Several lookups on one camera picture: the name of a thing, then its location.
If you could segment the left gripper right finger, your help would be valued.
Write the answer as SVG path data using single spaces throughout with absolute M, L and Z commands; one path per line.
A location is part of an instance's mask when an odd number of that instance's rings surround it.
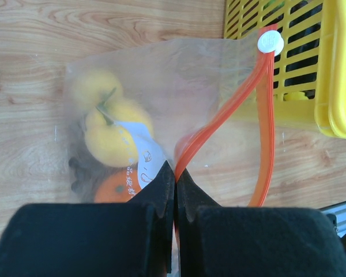
M 317 209 L 223 207 L 185 171 L 175 189 L 180 276 L 346 276 L 346 252 Z

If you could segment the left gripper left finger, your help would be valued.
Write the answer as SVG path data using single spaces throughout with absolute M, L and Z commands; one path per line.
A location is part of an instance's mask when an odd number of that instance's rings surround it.
M 166 276 L 174 185 L 165 163 L 126 203 L 22 206 L 0 238 L 0 276 Z

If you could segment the orange tangerine toy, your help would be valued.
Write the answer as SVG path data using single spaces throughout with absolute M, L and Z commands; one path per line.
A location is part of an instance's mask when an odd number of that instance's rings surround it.
M 101 183 L 94 196 L 95 203 L 125 203 L 141 191 L 137 173 L 119 171 Z

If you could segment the dark small grape bunch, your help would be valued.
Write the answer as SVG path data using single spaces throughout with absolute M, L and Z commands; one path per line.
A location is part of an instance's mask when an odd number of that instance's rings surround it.
M 84 140 L 83 121 L 73 121 L 68 127 L 71 190 L 82 202 L 94 201 L 96 189 L 104 178 L 105 168 L 88 151 Z

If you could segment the clear zip top bag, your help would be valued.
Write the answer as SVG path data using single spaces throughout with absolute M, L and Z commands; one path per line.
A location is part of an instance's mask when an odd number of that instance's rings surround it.
M 122 122 L 137 146 L 138 162 L 127 167 L 102 165 L 113 170 L 112 174 L 135 171 L 143 190 L 168 163 L 175 178 L 172 236 L 177 237 L 175 189 L 179 178 L 252 92 L 258 98 L 261 152 L 250 207 L 264 202 L 274 165 L 273 60 L 283 47 L 276 25 L 270 25 L 241 40 L 173 39 L 87 57 L 66 69 L 68 118 L 70 123 L 80 121 L 69 110 L 75 77 L 91 69 L 117 76 L 124 96 L 138 102 L 151 117 L 153 135 L 141 123 Z

